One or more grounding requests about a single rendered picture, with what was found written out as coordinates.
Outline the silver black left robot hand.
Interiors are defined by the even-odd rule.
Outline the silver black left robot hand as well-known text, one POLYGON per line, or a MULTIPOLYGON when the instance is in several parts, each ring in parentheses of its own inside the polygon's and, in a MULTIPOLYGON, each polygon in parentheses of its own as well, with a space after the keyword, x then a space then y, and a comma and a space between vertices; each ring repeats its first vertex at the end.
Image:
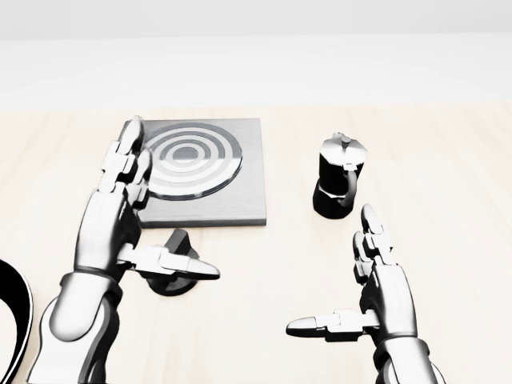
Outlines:
POLYGON ((215 280, 211 264, 164 246, 137 247, 142 228, 138 212, 149 199, 152 155, 143 147, 144 121, 129 120, 102 164, 98 188, 88 201, 78 232, 74 267, 119 278, 135 270, 144 278, 215 280))

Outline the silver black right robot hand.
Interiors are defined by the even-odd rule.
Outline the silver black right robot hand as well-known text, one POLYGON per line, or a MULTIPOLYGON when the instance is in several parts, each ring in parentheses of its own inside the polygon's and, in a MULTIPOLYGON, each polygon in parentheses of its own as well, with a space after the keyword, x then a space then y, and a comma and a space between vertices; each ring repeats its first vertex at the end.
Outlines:
POLYGON ((354 234, 354 276, 362 285, 359 309, 293 320, 286 333, 328 342, 355 342, 364 334, 375 344, 396 337, 416 337, 414 301, 403 268, 393 259, 390 237, 374 208, 365 204, 362 230, 354 234))

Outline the black curved rimmed object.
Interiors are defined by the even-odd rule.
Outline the black curved rimmed object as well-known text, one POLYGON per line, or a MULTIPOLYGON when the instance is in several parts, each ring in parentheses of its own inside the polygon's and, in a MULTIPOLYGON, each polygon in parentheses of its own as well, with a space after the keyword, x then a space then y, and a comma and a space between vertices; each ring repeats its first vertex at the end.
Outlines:
POLYGON ((14 316, 16 343, 10 364, 0 384, 11 384, 24 358, 34 318, 34 300, 25 276, 7 261, 0 259, 0 300, 14 316))

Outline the flat dark stove plate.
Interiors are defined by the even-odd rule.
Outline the flat dark stove plate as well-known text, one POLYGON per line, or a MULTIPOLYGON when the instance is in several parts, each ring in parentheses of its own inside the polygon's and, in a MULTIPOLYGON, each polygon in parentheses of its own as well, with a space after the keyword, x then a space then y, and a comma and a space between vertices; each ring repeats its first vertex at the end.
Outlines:
POLYGON ((153 169, 142 227, 266 224, 259 119, 147 120, 144 128, 153 169))

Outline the black silver moka pot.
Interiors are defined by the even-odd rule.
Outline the black silver moka pot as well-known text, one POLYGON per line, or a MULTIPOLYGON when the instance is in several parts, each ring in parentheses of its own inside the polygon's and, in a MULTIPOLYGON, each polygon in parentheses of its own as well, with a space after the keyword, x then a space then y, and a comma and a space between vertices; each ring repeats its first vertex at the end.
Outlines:
POLYGON ((343 133, 322 144, 319 153, 319 179, 314 189, 314 210, 324 218, 346 217, 354 208, 358 177, 367 149, 343 133))

